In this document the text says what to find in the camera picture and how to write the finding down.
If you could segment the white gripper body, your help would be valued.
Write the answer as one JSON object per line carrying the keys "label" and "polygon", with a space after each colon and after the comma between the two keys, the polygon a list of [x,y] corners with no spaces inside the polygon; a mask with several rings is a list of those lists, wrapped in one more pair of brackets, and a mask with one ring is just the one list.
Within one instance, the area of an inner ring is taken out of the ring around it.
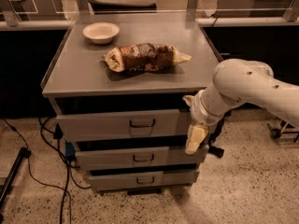
{"label": "white gripper body", "polygon": [[199,91],[196,95],[193,96],[192,104],[190,107],[191,116],[192,119],[200,125],[212,126],[219,122],[223,118],[223,115],[217,116],[211,114],[205,108],[203,93],[204,91]]}

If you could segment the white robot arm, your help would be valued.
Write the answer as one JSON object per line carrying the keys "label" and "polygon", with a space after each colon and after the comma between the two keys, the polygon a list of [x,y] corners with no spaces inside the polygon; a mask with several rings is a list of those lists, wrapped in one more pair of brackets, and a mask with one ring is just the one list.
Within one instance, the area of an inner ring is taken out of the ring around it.
{"label": "white robot arm", "polygon": [[215,67],[205,89],[185,95],[183,100],[192,117],[185,148],[188,154],[197,151],[226,112],[245,103],[299,127],[299,86],[275,79],[272,68],[262,62],[224,60]]}

